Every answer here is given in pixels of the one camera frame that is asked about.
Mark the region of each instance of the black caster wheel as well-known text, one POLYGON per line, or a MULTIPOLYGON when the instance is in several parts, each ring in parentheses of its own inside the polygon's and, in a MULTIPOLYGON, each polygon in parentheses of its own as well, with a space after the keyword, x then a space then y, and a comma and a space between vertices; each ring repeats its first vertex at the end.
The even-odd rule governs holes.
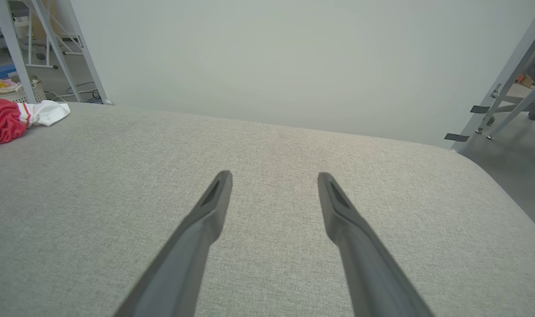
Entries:
POLYGON ((528 113, 528 119, 529 119, 529 120, 532 120, 532 121, 535 121, 535 114, 533 114, 533 113, 531 113, 531 112, 528 113))

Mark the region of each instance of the laundry basket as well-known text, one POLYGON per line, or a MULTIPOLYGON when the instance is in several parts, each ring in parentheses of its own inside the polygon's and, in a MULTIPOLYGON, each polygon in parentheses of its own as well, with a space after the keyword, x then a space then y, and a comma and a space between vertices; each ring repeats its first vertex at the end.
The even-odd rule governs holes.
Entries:
MULTIPOLYGON (((36 99, 36 102, 41 102, 43 100, 46 100, 46 94, 44 93, 44 89, 42 88, 42 82, 38 78, 33 78, 32 80, 32 91, 34 92, 34 98, 36 99)), ((22 88, 22 85, 19 83, 19 86, 16 90, 13 90, 12 92, 0 92, 0 98, 7 99, 12 102, 20 102, 20 103, 27 103, 28 99, 26 98, 26 94, 24 93, 24 89, 22 88)))

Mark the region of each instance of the fabric-covered table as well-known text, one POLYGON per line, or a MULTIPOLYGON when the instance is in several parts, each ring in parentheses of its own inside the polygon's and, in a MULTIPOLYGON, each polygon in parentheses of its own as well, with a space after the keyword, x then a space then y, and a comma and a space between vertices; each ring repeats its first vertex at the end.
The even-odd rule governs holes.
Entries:
POLYGON ((535 225, 465 157, 416 143, 70 103, 0 145, 0 317, 110 316, 217 172, 196 316, 350 316, 318 172, 439 316, 535 316, 535 225))

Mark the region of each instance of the blue box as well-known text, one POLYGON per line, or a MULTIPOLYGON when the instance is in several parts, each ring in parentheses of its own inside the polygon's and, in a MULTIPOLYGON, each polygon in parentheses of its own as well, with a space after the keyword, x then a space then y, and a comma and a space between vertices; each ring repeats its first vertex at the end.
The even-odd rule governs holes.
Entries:
POLYGON ((13 64, 0 66, 0 79, 10 78, 17 74, 17 70, 13 64))

